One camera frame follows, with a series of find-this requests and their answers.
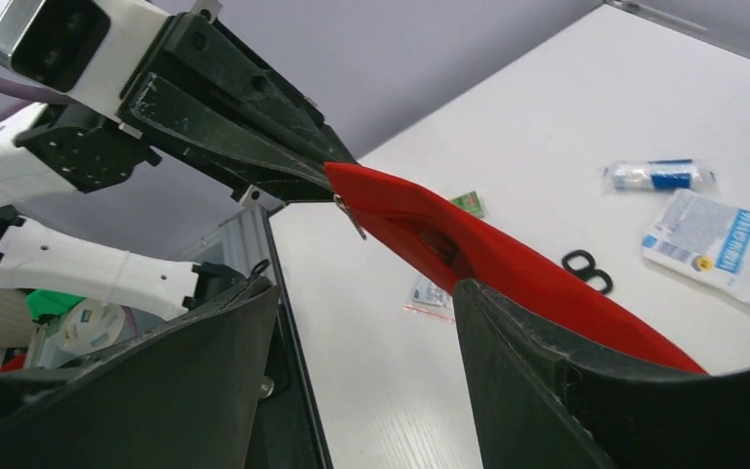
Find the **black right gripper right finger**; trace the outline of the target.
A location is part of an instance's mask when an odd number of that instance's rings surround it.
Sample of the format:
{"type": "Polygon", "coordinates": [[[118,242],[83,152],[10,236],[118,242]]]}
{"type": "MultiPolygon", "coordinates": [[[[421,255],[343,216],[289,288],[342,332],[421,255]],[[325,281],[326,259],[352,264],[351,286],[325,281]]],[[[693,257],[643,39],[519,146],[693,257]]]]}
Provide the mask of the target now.
{"type": "Polygon", "coordinates": [[[750,468],[750,369],[639,360],[458,282],[456,328],[487,468],[750,468]]]}

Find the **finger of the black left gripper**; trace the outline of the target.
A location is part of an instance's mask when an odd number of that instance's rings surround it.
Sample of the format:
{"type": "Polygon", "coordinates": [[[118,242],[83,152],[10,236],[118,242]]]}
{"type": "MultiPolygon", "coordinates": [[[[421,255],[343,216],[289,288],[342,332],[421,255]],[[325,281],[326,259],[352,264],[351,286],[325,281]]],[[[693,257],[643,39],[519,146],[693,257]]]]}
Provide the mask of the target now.
{"type": "Polygon", "coordinates": [[[323,165],[337,149],[306,120],[286,126],[252,100],[187,91],[153,72],[141,75],[118,111],[159,148],[223,183],[239,179],[284,202],[335,195],[323,165]]]}
{"type": "Polygon", "coordinates": [[[162,70],[203,106],[318,164],[355,162],[307,97],[220,21],[185,12],[162,32],[162,70]]]}

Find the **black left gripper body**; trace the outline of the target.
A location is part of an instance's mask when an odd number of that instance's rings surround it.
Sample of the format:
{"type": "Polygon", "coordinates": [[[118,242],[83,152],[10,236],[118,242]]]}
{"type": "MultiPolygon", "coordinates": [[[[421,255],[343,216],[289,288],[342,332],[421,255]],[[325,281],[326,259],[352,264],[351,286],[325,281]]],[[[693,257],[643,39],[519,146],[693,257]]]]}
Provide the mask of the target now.
{"type": "Polygon", "coordinates": [[[79,104],[47,105],[16,145],[83,193],[127,181],[143,162],[162,157],[150,145],[119,130],[114,121],[79,104]]]}

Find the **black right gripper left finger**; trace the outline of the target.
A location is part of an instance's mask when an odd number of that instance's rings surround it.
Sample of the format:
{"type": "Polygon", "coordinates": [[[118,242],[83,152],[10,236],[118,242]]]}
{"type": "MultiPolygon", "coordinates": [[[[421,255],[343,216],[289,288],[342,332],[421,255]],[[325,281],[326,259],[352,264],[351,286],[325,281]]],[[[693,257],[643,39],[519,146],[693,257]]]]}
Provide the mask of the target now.
{"type": "Polygon", "coordinates": [[[240,468],[279,290],[247,279],[59,368],[0,373],[0,468],[240,468]]]}

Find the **red first aid pouch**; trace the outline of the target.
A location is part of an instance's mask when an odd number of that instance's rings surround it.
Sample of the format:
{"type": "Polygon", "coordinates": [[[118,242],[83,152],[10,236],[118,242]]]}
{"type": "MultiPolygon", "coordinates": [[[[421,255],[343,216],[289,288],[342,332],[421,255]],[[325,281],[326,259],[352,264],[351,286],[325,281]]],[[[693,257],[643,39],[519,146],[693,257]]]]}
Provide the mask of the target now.
{"type": "Polygon", "coordinates": [[[350,163],[324,171],[352,219],[448,293],[476,278],[530,312],[628,356],[702,374],[680,347],[517,239],[413,182],[350,163]]]}

